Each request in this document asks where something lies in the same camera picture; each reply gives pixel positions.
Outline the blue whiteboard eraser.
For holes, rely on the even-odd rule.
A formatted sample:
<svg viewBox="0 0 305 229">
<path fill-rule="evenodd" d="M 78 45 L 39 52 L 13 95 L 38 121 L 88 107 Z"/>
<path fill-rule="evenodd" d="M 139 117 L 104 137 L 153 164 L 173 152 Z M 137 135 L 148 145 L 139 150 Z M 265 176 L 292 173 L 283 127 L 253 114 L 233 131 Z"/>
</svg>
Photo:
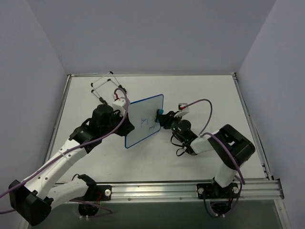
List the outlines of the blue whiteboard eraser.
<svg viewBox="0 0 305 229">
<path fill-rule="evenodd" d="M 159 118 L 163 115 L 163 109 L 157 109 L 156 111 L 156 117 L 155 117 L 155 122 L 159 123 Z"/>
</svg>

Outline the blue framed whiteboard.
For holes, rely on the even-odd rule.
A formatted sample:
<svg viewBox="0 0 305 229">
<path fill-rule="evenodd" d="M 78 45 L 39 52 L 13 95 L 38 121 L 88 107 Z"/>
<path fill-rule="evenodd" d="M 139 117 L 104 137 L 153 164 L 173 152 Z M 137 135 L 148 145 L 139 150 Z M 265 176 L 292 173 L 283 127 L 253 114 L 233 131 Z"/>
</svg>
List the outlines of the blue framed whiteboard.
<svg viewBox="0 0 305 229">
<path fill-rule="evenodd" d="M 130 103 L 128 118 L 134 130 L 125 137 L 125 148 L 130 148 L 160 131 L 161 127 L 155 119 L 157 111 L 163 109 L 163 101 L 164 95 L 158 94 Z"/>
</svg>

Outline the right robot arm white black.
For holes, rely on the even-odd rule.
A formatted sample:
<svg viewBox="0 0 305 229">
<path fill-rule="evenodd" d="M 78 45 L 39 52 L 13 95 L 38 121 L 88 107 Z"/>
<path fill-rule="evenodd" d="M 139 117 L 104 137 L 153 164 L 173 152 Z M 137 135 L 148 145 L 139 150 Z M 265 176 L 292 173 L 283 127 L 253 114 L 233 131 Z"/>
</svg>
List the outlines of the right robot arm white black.
<svg viewBox="0 0 305 229">
<path fill-rule="evenodd" d="M 196 156 L 212 150 L 217 153 L 222 165 L 213 178 L 215 182 L 211 187 L 214 195 L 224 196 L 236 175 L 244 184 L 241 166 L 254 154 L 255 146 L 233 126 L 226 124 L 214 133 L 196 135 L 191 130 L 191 123 L 178 116 L 178 112 L 163 114 L 163 110 L 158 109 L 155 120 L 163 129 L 171 130 L 170 141 L 179 141 L 179 144 L 172 143 L 183 151 L 177 156 L 185 153 Z"/>
</svg>

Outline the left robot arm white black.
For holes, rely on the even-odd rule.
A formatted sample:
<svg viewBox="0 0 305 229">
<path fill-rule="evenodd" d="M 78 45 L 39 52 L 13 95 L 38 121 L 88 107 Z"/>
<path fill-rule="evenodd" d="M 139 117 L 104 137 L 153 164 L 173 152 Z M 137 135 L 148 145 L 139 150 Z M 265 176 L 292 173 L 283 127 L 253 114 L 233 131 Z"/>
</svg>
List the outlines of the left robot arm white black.
<svg viewBox="0 0 305 229">
<path fill-rule="evenodd" d="M 79 175 L 72 181 L 55 186 L 77 161 L 88 155 L 111 134 L 127 136 L 134 126 L 128 119 L 127 105 L 99 105 L 92 116 L 77 127 L 60 150 L 34 174 L 22 182 L 9 185 L 11 207 L 30 225 L 42 223 L 51 210 L 72 201 L 95 201 L 97 183 L 88 175 Z"/>
</svg>

